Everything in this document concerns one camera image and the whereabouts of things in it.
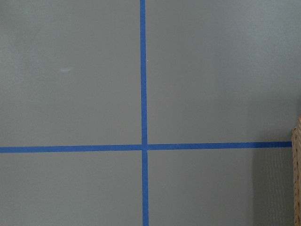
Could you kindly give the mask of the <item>brown wicker basket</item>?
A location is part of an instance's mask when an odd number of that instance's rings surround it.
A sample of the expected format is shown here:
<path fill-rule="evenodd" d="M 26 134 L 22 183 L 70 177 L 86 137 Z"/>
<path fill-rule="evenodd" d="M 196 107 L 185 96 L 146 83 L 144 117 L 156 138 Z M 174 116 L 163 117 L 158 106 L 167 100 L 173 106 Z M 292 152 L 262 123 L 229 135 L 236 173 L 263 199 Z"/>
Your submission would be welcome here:
<path fill-rule="evenodd" d="M 301 226 L 301 116 L 292 130 L 294 225 Z"/>

